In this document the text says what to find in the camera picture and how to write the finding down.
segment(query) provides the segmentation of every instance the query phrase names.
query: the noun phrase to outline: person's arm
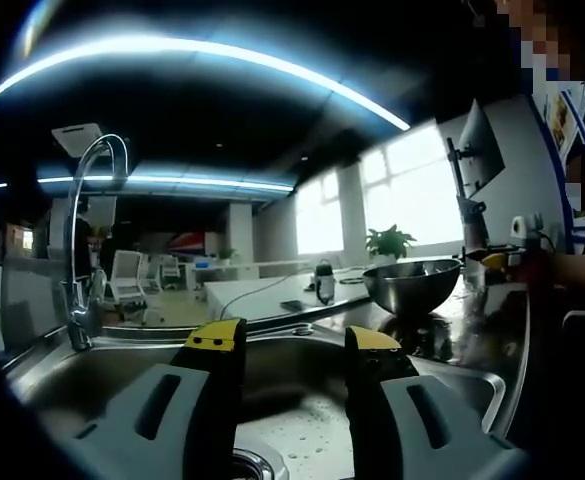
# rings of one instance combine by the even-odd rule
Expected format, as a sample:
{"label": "person's arm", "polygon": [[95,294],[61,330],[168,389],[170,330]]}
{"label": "person's arm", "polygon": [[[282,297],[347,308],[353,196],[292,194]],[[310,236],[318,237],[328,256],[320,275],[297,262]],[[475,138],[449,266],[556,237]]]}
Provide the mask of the person's arm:
{"label": "person's arm", "polygon": [[585,254],[556,254],[551,259],[554,281],[566,287],[585,288]]}

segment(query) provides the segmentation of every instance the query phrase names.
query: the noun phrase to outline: hand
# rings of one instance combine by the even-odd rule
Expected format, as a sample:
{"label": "hand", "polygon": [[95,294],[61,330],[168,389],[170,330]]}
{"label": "hand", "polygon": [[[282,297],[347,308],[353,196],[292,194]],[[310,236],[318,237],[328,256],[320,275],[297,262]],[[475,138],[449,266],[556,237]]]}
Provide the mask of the hand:
{"label": "hand", "polygon": [[534,249],[522,255],[521,263],[508,269],[507,274],[515,282],[529,287],[550,288],[554,284],[552,254],[543,249]]}

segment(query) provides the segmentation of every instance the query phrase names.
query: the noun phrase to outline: potted plant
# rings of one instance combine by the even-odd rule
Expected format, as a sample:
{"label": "potted plant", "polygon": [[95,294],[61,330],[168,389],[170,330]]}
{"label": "potted plant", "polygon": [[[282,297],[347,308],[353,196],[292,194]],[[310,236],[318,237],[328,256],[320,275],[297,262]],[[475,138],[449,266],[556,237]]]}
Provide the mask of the potted plant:
{"label": "potted plant", "polygon": [[220,248],[219,249],[219,260],[221,265],[229,265],[230,264],[230,260],[232,259],[232,257],[234,256],[234,253],[236,252],[236,250],[234,250],[233,248]]}
{"label": "potted plant", "polygon": [[416,241],[409,233],[397,230],[396,225],[392,225],[383,232],[371,228],[367,240],[366,247],[376,267],[391,265],[399,258],[406,257],[407,248],[411,246],[410,242]]}

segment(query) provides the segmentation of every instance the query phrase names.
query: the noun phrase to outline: window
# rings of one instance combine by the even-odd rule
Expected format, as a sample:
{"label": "window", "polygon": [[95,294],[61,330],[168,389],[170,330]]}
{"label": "window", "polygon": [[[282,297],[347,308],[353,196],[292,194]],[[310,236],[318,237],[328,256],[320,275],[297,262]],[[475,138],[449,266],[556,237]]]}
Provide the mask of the window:
{"label": "window", "polygon": [[399,230],[432,245],[463,239],[456,187],[443,138],[431,123],[361,161],[367,228]]}
{"label": "window", "polygon": [[296,241],[299,255],[343,250],[336,171],[299,189],[296,195]]}
{"label": "window", "polygon": [[34,243],[34,235],[32,230],[23,229],[23,249],[32,250],[32,244]]}

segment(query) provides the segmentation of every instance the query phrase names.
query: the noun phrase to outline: dark ceiling panel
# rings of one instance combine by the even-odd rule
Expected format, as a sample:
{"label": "dark ceiling panel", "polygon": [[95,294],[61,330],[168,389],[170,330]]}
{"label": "dark ceiling panel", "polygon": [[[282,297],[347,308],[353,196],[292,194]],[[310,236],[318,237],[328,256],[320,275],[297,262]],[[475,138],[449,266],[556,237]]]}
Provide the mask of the dark ceiling panel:
{"label": "dark ceiling panel", "polygon": [[[493,13],[491,1],[473,5]],[[23,15],[22,8],[13,10],[0,15],[5,35]],[[456,0],[352,6],[72,0],[61,2],[38,37],[33,58],[58,51],[79,35],[85,41],[130,29],[226,42],[325,73],[418,124],[465,113],[475,97],[488,103],[518,91],[520,69],[503,22],[488,15],[480,26]],[[5,45],[1,37],[0,51]],[[3,58],[16,57],[13,52]],[[338,128],[317,135],[316,129],[326,128],[328,110]],[[132,165],[153,163],[155,175],[170,159],[247,177],[279,165],[303,179],[399,133],[360,110],[323,88],[227,58],[81,60],[43,72],[0,97],[0,177],[19,181],[44,167],[73,172],[76,160],[53,141],[50,130],[96,122],[104,132],[127,138]],[[299,147],[313,138],[319,140]],[[298,159],[281,162],[290,152],[299,152],[293,155]]]}
{"label": "dark ceiling panel", "polygon": [[130,222],[136,231],[223,231],[226,200],[170,196],[121,196],[116,221]]}

